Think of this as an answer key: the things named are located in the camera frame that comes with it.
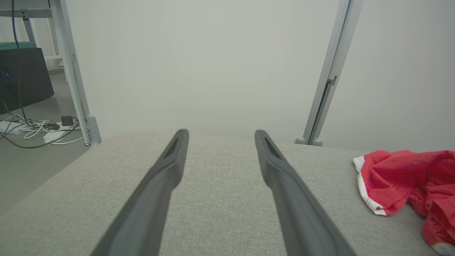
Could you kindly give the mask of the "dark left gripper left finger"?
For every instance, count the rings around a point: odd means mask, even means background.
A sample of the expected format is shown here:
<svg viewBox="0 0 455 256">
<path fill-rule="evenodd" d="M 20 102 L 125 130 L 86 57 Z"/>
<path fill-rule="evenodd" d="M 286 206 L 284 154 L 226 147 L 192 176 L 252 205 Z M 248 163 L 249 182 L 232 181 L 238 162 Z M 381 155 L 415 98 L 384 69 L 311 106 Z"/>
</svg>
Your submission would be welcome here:
<svg viewBox="0 0 455 256">
<path fill-rule="evenodd" d="M 117 217 L 93 256 L 157 256 L 172 191 L 183 177 L 189 131 L 178 130 Z"/>
</svg>

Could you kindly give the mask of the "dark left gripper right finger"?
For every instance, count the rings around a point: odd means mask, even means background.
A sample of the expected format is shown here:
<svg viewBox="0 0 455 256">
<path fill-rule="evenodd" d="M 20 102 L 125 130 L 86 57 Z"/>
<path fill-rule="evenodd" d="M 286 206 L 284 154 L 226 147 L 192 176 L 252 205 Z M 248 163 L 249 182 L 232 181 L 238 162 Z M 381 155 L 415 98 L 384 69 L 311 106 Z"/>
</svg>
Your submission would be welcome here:
<svg viewBox="0 0 455 256">
<path fill-rule="evenodd" d="M 255 131 L 255 145 L 263 180 L 273 194 L 287 254 L 356 255 L 266 131 Z"/>
</svg>

